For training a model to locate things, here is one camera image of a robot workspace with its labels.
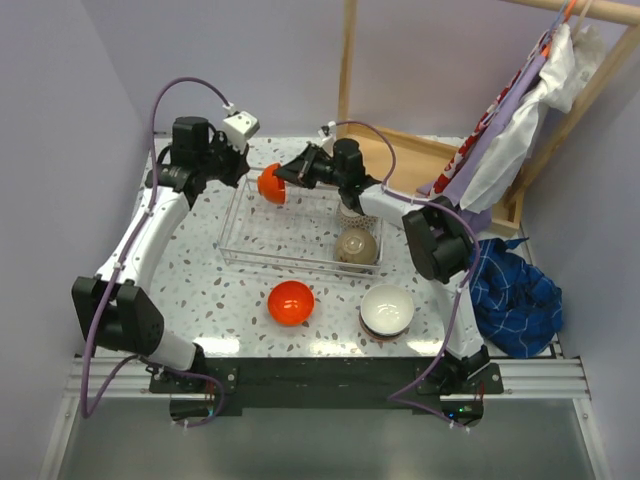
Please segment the blue cloth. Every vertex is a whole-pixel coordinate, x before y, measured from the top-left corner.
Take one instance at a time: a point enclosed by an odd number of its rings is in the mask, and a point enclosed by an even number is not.
[[[562,328],[562,290],[507,251],[526,240],[481,241],[480,263],[471,279],[480,333],[515,358],[537,355]]]

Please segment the wooden rod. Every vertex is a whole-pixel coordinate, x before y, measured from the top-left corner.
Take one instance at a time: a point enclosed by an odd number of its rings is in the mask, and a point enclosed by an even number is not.
[[[358,0],[344,0],[344,24],[342,30],[342,60],[340,62],[340,87],[338,90],[338,121],[349,118],[351,94],[351,64],[356,39]],[[346,134],[346,128],[338,128],[338,137]]]
[[[564,116],[549,141],[536,153],[531,162],[520,170],[507,193],[507,205],[513,204],[518,196],[524,193],[527,187],[533,183],[545,165],[549,163],[554,152],[567,139],[573,127],[577,125],[591,104],[602,93],[609,81],[620,70],[620,67],[638,45],[640,45],[640,25],[628,27],[606,56],[602,65],[594,73],[587,86],[576,97],[571,111]]]
[[[527,5],[534,8],[542,8],[545,10],[559,11],[564,0],[502,0],[508,3],[517,3],[519,5]],[[573,8],[573,14],[579,15],[587,0],[578,0]],[[634,5],[626,5],[624,3],[609,2],[606,0],[598,0],[591,5],[587,12],[587,17],[595,20],[605,20],[611,23],[619,23],[620,25],[639,25],[640,24],[640,7]]]

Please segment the red patterned cloth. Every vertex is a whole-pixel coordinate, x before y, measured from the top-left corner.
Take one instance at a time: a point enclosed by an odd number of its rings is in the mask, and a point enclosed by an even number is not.
[[[531,51],[529,56],[527,57],[527,61],[524,63],[523,67],[517,71],[511,81],[507,84],[506,87],[502,89],[500,95],[496,97],[493,103],[489,106],[487,111],[482,115],[480,121],[476,125],[473,133],[467,137],[464,143],[460,146],[458,151],[455,153],[453,158],[449,161],[447,166],[444,168],[444,171],[440,174],[440,176],[436,179],[427,198],[433,198],[435,196],[440,195],[444,189],[449,185],[451,179],[460,171],[460,169],[464,166],[467,155],[471,152],[471,149],[476,144],[482,133],[486,130],[486,128],[491,124],[491,120],[493,119],[493,114],[496,112],[504,98],[507,96],[511,88],[516,84],[520,75],[522,74],[525,67],[527,67],[530,63],[530,60],[540,51],[542,47],[542,42],[544,40],[544,35],[540,38],[536,47]]]

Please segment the wooden clothes rack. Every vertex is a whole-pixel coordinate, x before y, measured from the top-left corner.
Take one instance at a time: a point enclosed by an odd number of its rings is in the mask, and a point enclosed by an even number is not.
[[[508,3],[526,5],[552,11],[559,11],[563,0],[501,0]],[[355,53],[355,26],[358,0],[344,2],[343,51],[338,97],[338,120],[349,118],[349,95],[351,92],[351,66]],[[511,236],[520,228],[524,194],[545,167],[553,153],[564,143],[600,93],[620,70],[629,56],[640,44],[640,7],[610,2],[607,0],[577,0],[572,15],[604,20],[626,25],[627,29],[609,51],[587,86],[576,97],[573,107],[547,139],[536,149],[535,155],[522,167],[511,188],[493,208],[492,230]],[[396,149],[398,165],[391,178],[391,186],[409,195],[416,188],[431,182],[442,172],[444,166],[457,151],[451,145],[426,140],[416,135],[378,127]],[[338,130],[339,136],[355,138],[360,142],[365,155],[367,170],[382,178],[390,166],[386,145],[365,127],[346,125]]]

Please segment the terrazzo table surface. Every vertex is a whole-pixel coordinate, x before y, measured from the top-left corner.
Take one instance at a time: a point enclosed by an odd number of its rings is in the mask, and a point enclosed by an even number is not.
[[[298,155],[309,140],[316,139],[254,139],[249,164],[265,167],[274,162],[285,163]],[[158,151],[168,143],[168,139],[156,140]],[[429,282],[413,267],[401,230],[389,224],[384,229],[385,251],[378,277],[363,279],[225,265],[217,242],[232,194],[233,189],[210,182],[171,237],[148,292],[164,315],[165,328],[199,343],[209,357],[389,357],[437,353],[444,334],[442,319]],[[309,285],[316,307],[302,326],[283,327],[270,317],[267,297],[278,283],[291,279]],[[405,288],[415,305],[408,333],[393,342],[375,341],[358,322],[360,300],[380,283]],[[490,352],[504,356],[493,346]],[[101,348],[96,355],[120,356]]]

